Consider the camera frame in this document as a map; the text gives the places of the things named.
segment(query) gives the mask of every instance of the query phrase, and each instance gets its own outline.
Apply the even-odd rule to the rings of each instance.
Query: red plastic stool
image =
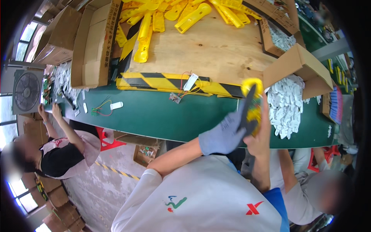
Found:
[[[334,145],[331,148],[323,147],[323,149],[325,149],[325,159],[326,159],[327,163],[330,162],[331,157],[340,155],[340,152],[338,150],[338,145]],[[316,165],[317,165],[317,161],[314,158],[314,152],[313,152],[313,148],[312,148],[311,149],[311,160],[309,162],[308,169],[310,169],[312,171],[315,171],[315,172],[319,172],[319,168],[315,167]]]
[[[111,143],[108,143],[106,141],[103,141],[104,138],[107,138],[107,135],[105,132],[103,132],[103,128],[101,127],[95,127],[97,132],[98,132],[98,135],[99,135],[99,139],[101,140],[101,151],[105,151],[105,150],[108,150],[108,149],[111,149],[111,148],[115,148],[115,147],[119,147],[119,146],[122,146],[122,145],[126,145],[126,143],[124,142],[120,142],[120,141],[117,141],[117,140],[114,140],[114,142],[111,144]]]

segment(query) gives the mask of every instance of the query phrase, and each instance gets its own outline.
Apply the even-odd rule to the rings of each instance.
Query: concrete floor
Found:
[[[64,136],[52,120],[60,136]],[[127,144],[100,153],[97,162],[116,170],[140,177],[145,167],[133,161],[135,145]],[[76,205],[86,226],[93,232],[111,231],[112,222],[137,180],[94,164],[89,171],[63,180],[70,200]]]

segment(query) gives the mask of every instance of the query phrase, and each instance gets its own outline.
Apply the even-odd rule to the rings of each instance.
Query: pile of yellow plastic parts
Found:
[[[134,55],[134,61],[144,63],[148,59],[148,48],[152,32],[164,32],[164,19],[175,21],[175,28],[183,34],[191,26],[197,23],[202,17],[210,14],[211,6],[202,3],[205,0],[122,0],[122,12],[120,23],[127,21],[129,25],[135,25],[143,18],[139,34],[139,48]],[[208,0],[219,12],[226,24],[242,28],[249,24],[247,15],[257,20],[261,17],[242,5],[242,0]],[[117,28],[116,40],[120,47],[123,47],[127,39],[120,24]]]

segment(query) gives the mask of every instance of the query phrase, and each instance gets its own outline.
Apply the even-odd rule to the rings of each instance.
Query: green table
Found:
[[[303,33],[304,41],[311,44],[312,49],[322,46],[315,32]],[[224,116],[235,111],[237,104],[241,103],[232,98],[217,98],[187,95],[178,105],[169,100],[169,93],[151,91],[121,91],[117,90],[115,83],[108,86],[91,89],[78,97],[80,114],[75,117],[75,111],[59,98],[62,113],[65,117],[99,127],[110,128],[126,133],[155,137],[165,140],[187,142],[200,133],[213,128]],[[113,103],[122,101],[124,106],[113,111],[111,116],[92,116],[91,108],[98,107],[107,97]],[[83,110],[83,102],[87,104],[88,113]],[[105,105],[103,113],[109,113],[109,104]],[[327,138],[329,125],[332,134]],[[335,124],[319,113],[319,105],[315,98],[310,104],[304,104],[301,115],[299,133],[293,133],[291,139],[280,139],[272,135],[271,148],[304,148],[333,145],[337,141],[334,137]]]

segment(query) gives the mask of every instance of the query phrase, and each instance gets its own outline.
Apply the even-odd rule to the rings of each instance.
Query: fan grille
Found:
[[[27,72],[17,81],[14,91],[14,101],[22,111],[31,110],[37,103],[40,95],[40,84],[36,75]]]

